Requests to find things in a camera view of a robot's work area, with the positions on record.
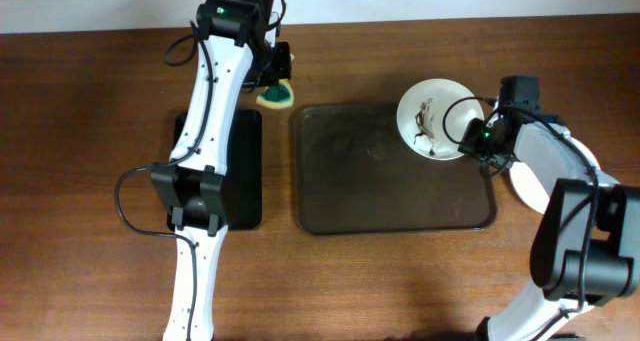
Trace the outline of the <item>green yellow sponge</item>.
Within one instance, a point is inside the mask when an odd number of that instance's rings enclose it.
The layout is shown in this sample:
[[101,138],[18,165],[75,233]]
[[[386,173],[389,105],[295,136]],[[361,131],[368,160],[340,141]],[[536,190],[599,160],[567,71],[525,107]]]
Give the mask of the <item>green yellow sponge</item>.
[[269,86],[256,98],[256,103],[262,107],[281,110],[294,104],[294,92],[289,82],[281,79],[277,85]]

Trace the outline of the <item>white plate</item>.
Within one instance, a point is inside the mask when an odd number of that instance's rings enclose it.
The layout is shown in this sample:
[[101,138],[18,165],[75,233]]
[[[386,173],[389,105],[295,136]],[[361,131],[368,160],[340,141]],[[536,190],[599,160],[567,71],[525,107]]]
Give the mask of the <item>white plate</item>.
[[551,134],[530,134],[518,137],[514,148],[516,162],[509,177],[519,198],[531,209],[543,214],[558,179],[590,181],[588,168],[600,171],[600,164],[580,141],[565,138],[587,160],[580,157],[561,139]]
[[469,122],[484,119],[480,102],[464,85],[442,78],[428,79],[412,86],[402,96],[396,123],[404,142],[419,155],[450,161],[463,156],[449,136],[460,141]]

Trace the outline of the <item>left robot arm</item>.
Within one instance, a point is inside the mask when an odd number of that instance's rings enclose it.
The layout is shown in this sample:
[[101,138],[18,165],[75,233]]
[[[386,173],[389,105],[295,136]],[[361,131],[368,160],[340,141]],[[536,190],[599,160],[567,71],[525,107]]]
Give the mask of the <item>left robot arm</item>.
[[276,0],[206,0],[196,11],[189,56],[198,71],[169,160],[151,172],[167,208],[177,264],[166,340],[214,336],[216,271],[229,230],[222,196],[237,100],[245,88],[276,86],[291,76],[286,43],[278,41],[284,14]]

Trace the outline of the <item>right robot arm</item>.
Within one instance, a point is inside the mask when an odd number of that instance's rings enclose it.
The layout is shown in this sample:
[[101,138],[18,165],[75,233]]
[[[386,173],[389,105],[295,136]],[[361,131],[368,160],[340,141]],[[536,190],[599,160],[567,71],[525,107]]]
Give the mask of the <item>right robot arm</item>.
[[565,122],[539,106],[539,81],[501,79],[487,119],[469,122],[457,145],[491,178],[521,162],[549,195],[529,258],[530,279],[477,340],[547,340],[580,314],[639,287],[639,190],[604,173]]

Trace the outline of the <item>black rectangular tray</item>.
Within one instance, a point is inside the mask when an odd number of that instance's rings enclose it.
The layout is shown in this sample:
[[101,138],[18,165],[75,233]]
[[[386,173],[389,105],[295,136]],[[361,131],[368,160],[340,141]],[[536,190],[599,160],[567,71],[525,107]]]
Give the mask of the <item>black rectangular tray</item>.
[[[230,231],[248,231],[259,227],[262,220],[262,116],[255,109],[235,111],[227,151],[227,172],[222,180],[224,201]],[[183,204],[198,206],[202,171],[177,169],[174,187]]]

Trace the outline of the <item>brown serving tray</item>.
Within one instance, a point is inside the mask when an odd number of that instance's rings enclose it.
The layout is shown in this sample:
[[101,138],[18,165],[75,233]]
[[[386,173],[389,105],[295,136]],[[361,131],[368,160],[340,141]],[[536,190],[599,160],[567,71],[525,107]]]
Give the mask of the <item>brown serving tray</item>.
[[313,236],[482,230],[496,219],[493,185],[469,158],[414,152],[396,105],[329,104],[292,122],[298,225]]

